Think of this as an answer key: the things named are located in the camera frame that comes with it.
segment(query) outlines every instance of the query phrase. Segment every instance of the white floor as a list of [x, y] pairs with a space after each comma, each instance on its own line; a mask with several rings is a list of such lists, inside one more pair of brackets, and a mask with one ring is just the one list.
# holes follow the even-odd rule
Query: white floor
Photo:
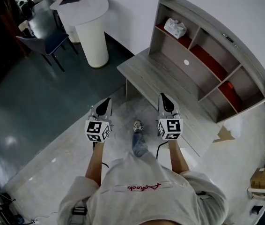
[[[131, 147], [135, 119], [145, 125], [144, 135], [149, 150], [156, 154], [162, 140], [157, 137], [157, 111], [141, 96], [126, 102], [123, 90], [112, 96], [113, 131], [104, 147], [103, 162], [110, 164]], [[6, 189], [16, 199], [18, 210], [29, 219], [49, 216], [58, 211], [59, 202], [78, 175], [84, 175], [92, 154], [92, 144], [83, 134], [85, 115], [40, 152]], [[159, 161], [170, 167], [169, 150], [160, 148]], [[265, 106], [243, 116], [242, 136], [236, 140], [211, 144], [194, 170], [206, 173], [227, 195], [229, 220], [235, 224], [251, 224], [256, 215], [249, 211], [257, 203], [247, 198], [250, 177], [265, 161]], [[103, 176], [107, 172], [103, 166]], [[56, 224], [57, 214], [39, 218], [41, 224]]]

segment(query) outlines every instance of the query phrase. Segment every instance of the foot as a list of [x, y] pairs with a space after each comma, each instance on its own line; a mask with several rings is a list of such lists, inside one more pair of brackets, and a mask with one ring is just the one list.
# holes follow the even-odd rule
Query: foot
[[133, 124], [133, 130], [134, 131], [137, 131], [137, 130], [139, 130], [139, 131], [142, 131], [143, 130], [143, 124], [142, 124], [142, 122], [140, 121], [140, 120], [136, 120], [135, 122], [134, 122], [134, 124]]

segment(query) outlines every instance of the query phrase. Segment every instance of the white t-shirt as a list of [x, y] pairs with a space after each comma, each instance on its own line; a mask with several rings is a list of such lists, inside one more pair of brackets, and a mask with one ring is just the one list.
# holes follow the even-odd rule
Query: white t-shirt
[[169, 220], [221, 225], [228, 213], [222, 191], [202, 173], [174, 173], [150, 153], [113, 162], [102, 185], [77, 177], [59, 207], [58, 225], [138, 225]]

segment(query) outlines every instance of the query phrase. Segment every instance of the dark blue chair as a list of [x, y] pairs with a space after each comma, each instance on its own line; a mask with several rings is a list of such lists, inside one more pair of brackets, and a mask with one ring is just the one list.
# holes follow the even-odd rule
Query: dark blue chair
[[48, 62], [48, 64], [51, 66], [52, 64], [49, 62], [46, 56], [52, 56], [53, 59], [56, 61], [59, 68], [64, 72], [65, 70], [60, 65], [59, 61], [57, 60], [56, 56], [53, 54], [58, 47], [62, 47], [65, 50], [65, 47], [62, 45], [62, 43], [67, 40], [72, 47], [72, 49], [75, 51], [76, 54], [78, 54], [77, 50], [73, 46], [72, 42], [69, 39], [69, 35], [66, 33], [63, 33], [61, 31], [55, 31], [50, 36], [48, 36], [46, 39], [41, 38], [31, 38], [28, 36], [16, 36], [20, 41], [22, 41], [27, 47], [29, 47], [31, 50], [41, 53], [41, 55], [44, 57], [44, 59]]

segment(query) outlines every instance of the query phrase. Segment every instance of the black and white marker cube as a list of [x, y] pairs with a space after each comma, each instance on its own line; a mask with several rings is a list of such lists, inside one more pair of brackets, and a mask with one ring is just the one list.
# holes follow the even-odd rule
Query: black and white marker cube
[[175, 140], [183, 133], [182, 119], [160, 119], [157, 128], [164, 140]]
[[86, 121], [85, 135], [90, 142], [103, 143], [110, 134], [110, 124], [104, 121]]

